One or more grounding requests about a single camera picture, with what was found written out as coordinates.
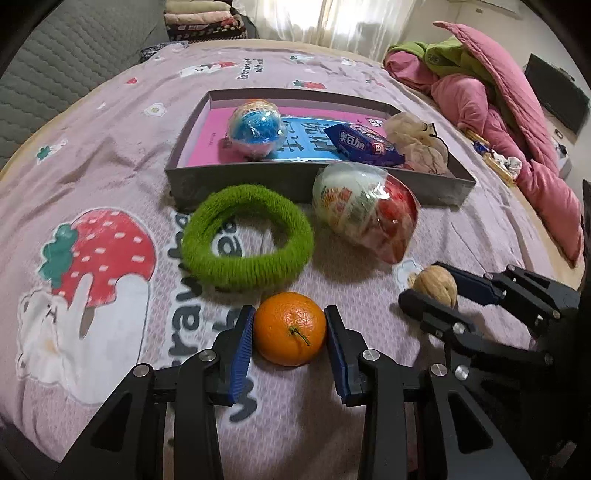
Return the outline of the brown walnut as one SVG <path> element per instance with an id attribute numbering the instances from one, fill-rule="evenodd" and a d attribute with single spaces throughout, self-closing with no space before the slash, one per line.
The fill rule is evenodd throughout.
<path id="1" fill-rule="evenodd" d="M 414 280 L 412 288 L 438 302 L 455 308 L 458 299 L 458 287 L 451 273 L 438 265 L 423 269 Z"/>

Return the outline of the red white surprise egg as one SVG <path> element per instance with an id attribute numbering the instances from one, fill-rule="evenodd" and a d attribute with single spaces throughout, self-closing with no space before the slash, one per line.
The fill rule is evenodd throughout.
<path id="1" fill-rule="evenodd" d="M 355 162 L 332 162 L 318 172 L 312 206 L 332 231 L 392 265 L 403 260 L 420 211 L 403 182 L 382 168 Z"/>

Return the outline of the orange mandarin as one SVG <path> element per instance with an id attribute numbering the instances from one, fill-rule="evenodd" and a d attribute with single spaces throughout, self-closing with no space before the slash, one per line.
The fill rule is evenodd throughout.
<path id="1" fill-rule="evenodd" d="M 283 292 L 263 301 L 253 319 L 256 350 L 270 363 L 300 367 L 317 356 L 325 342 L 327 321 L 315 301 Z"/>

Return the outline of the green fuzzy hair band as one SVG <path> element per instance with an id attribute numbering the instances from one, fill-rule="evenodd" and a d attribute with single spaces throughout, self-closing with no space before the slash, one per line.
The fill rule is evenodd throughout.
<path id="1" fill-rule="evenodd" d="M 181 263 L 219 290 L 264 290 L 297 279 L 314 249 L 314 229 L 300 207 L 245 184 L 212 194 L 190 215 Z"/>

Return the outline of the blue cookie snack packet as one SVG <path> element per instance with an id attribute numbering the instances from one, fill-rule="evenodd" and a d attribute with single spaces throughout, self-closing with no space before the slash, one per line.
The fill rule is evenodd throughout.
<path id="1" fill-rule="evenodd" d="M 392 142 L 363 125 L 335 124 L 325 128 L 325 135 L 349 161 L 379 167 L 397 167 L 406 162 Z"/>

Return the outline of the blue surprise egg toy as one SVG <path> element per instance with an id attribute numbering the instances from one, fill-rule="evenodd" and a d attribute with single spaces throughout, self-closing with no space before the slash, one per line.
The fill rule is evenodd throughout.
<path id="1" fill-rule="evenodd" d="M 283 146 L 287 128 L 276 104 L 253 99 L 233 110 L 226 128 L 229 145 L 252 159 L 263 159 Z"/>

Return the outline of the small basket of candies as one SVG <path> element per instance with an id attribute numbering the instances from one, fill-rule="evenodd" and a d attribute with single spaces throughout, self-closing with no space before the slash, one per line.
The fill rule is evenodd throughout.
<path id="1" fill-rule="evenodd" d="M 483 161 L 501 180 L 508 186 L 514 185 L 521 173 L 521 160 L 514 156 L 506 157 L 497 153 L 490 147 L 487 140 L 470 129 L 464 129 L 463 133 L 472 142 L 475 151 L 482 157 Z"/>

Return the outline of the beige mesh scrunchie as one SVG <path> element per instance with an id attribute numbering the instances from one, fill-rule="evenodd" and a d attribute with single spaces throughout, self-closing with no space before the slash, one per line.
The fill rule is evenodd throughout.
<path id="1" fill-rule="evenodd" d="M 405 168 L 419 172 L 449 176 L 449 148 L 438 135 L 433 123 L 400 112 L 384 124 L 386 138 L 405 157 Z"/>

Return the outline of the pink strawberry print bedsheet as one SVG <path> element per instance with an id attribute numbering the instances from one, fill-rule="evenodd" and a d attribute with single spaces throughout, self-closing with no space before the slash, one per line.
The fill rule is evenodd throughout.
<path id="1" fill-rule="evenodd" d="M 166 47 L 104 83 L 21 147 L 1 178 L 1 448 L 49 479 L 99 404 L 139 362 L 176 366 L 211 347 L 243 304 L 181 270 L 188 216 L 172 206 L 172 147 L 211 90 L 286 88 L 377 100 L 434 122 L 476 178 L 459 209 L 423 208 L 407 253 L 482 274 L 554 274 L 535 212 L 456 128 L 379 65 L 290 47 Z M 443 357 L 401 318 L 397 268 L 315 222 L 315 255 L 287 287 L 399 363 Z M 276 367 L 256 355 L 238 403 L 217 413 L 226 479 L 355 479 L 363 408 L 343 407 L 324 351 Z"/>

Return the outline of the pink and blue book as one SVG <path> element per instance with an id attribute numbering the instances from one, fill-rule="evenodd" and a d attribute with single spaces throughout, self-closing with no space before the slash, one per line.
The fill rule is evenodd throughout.
<path id="1" fill-rule="evenodd" d="M 201 112 L 182 147 L 178 167 L 235 164 L 250 159 L 325 162 L 341 156 L 327 135 L 337 124 L 360 124 L 383 136 L 382 112 L 245 105 Z"/>

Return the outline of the pink quilt pile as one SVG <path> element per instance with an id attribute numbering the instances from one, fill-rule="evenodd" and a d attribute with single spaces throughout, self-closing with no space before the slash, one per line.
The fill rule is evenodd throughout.
<path id="1" fill-rule="evenodd" d="M 542 107 L 513 57 L 479 30 L 439 21 L 482 63 L 494 83 L 452 74 L 439 77 L 410 54 L 400 52 L 384 63 L 394 79 L 430 96 L 458 129 L 470 129 L 506 157 L 521 160 L 516 184 L 566 259 L 577 263 L 584 247 L 581 205 L 561 179 L 557 154 Z"/>

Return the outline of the green blanket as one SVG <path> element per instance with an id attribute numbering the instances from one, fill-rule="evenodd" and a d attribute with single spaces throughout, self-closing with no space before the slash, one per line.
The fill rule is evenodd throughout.
<path id="1" fill-rule="evenodd" d="M 406 42 L 393 45 L 388 49 L 384 63 L 394 59 L 394 54 L 404 52 L 420 60 L 434 74 L 444 77 L 452 74 L 464 74 L 478 78 L 490 84 L 492 75 L 482 63 L 458 39 L 451 37 L 440 43 Z"/>

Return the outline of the white sheer curtain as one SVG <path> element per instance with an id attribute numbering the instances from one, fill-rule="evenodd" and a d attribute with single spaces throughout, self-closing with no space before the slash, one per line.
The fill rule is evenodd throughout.
<path id="1" fill-rule="evenodd" d="M 415 0 L 242 0 L 232 6 L 256 26 L 259 37 L 301 42 L 384 58 L 398 43 Z"/>

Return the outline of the stack of folded blankets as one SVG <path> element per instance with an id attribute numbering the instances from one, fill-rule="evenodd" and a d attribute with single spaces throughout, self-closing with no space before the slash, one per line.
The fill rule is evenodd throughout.
<path id="1" fill-rule="evenodd" d="M 171 41 L 246 39 L 245 19 L 231 1 L 166 1 L 164 23 Z"/>

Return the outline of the black wall television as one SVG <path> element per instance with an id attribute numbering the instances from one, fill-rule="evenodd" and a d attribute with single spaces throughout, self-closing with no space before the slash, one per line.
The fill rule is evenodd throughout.
<path id="1" fill-rule="evenodd" d="M 562 70 L 531 54 L 525 76 L 540 104 L 567 129 L 579 134 L 590 108 L 588 96 Z"/>

